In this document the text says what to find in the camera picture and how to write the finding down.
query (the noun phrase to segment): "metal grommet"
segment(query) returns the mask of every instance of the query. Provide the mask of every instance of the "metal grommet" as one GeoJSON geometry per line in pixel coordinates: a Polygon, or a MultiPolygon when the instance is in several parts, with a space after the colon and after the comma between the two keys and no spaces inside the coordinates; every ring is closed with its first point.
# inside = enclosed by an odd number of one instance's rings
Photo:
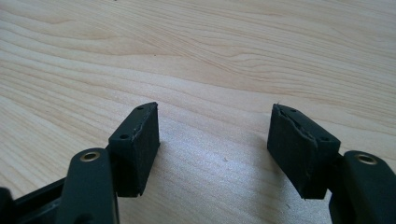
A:
{"type": "Polygon", "coordinates": [[[81,161],[94,161],[100,157],[100,153],[97,151],[87,152],[82,155],[79,159],[81,161]]]}
{"type": "Polygon", "coordinates": [[[355,157],[356,157],[356,159],[358,159],[358,161],[363,162],[368,165],[376,165],[378,163],[376,161],[376,159],[370,155],[358,154],[355,157]]]}

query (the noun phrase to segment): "black plastic part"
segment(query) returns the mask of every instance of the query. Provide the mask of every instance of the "black plastic part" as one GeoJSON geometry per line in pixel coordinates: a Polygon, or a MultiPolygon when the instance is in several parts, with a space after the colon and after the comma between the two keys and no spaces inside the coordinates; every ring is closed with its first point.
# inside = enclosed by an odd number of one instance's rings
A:
{"type": "Polygon", "coordinates": [[[70,162],[64,181],[57,224],[118,224],[108,152],[91,148],[79,152],[70,162]]]}
{"type": "Polygon", "coordinates": [[[348,151],[343,178],[356,211],[356,223],[396,223],[396,176],[383,160],[348,151]]]}
{"type": "Polygon", "coordinates": [[[343,163],[344,157],[338,155],[337,160],[329,167],[329,190],[332,192],[329,210],[334,224],[350,224],[356,220],[356,212],[344,183],[343,163]]]}
{"type": "Polygon", "coordinates": [[[323,199],[341,142],[298,110],[274,105],[267,148],[300,196],[323,199]]]}
{"type": "Polygon", "coordinates": [[[64,178],[44,188],[26,194],[15,201],[18,224],[53,224],[55,223],[64,178]]]}
{"type": "Polygon", "coordinates": [[[0,188],[0,223],[15,223],[15,203],[8,189],[0,188]]]}
{"type": "Polygon", "coordinates": [[[160,145],[157,106],[149,103],[135,108],[108,139],[119,197],[142,195],[146,187],[160,145]]]}

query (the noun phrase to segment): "wooden table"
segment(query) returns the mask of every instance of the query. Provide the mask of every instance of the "wooden table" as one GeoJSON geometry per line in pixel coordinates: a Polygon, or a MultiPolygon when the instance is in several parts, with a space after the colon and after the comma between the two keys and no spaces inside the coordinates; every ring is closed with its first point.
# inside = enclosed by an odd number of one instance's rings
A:
{"type": "Polygon", "coordinates": [[[270,157],[272,105],[396,170],[395,1],[0,1],[0,185],[18,198],[159,104],[121,223],[330,223],[270,157]]]}

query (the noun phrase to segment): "mounting hole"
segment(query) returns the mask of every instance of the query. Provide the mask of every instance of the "mounting hole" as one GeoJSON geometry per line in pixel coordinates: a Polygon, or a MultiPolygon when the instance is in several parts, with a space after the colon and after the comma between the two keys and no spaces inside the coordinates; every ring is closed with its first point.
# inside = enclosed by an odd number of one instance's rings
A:
{"type": "Polygon", "coordinates": [[[94,161],[100,157],[100,153],[93,151],[93,152],[87,152],[84,155],[82,155],[79,159],[81,161],[94,161]]]}
{"type": "Polygon", "coordinates": [[[330,141],[330,139],[328,137],[320,137],[319,139],[322,142],[329,142],[330,141]]]}
{"type": "Polygon", "coordinates": [[[366,163],[368,165],[376,165],[377,164],[376,159],[369,155],[358,154],[355,157],[356,157],[356,159],[358,159],[358,161],[366,163]]]}
{"type": "Polygon", "coordinates": [[[120,139],[127,139],[127,138],[129,138],[129,135],[128,134],[122,134],[122,135],[120,135],[120,139]]]}
{"type": "Polygon", "coordinates": [[[91,214],[81,214],[79,215],[74,224],[91,224],[93,222],[93,216],[91,214]]]}

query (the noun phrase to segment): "light wood surface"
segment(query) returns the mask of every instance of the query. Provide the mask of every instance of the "light wood surface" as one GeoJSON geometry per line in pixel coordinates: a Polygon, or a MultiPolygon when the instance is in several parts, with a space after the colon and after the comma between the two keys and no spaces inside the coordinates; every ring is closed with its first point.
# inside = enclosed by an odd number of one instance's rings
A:
{"type": "Polygon", "coordinates": [[[295,107],[396,170],[393,0],[1,0],[0,185],[14,198],[159,104],[161,147],[121,223],[331,223],[266,149],[295,107]]]}

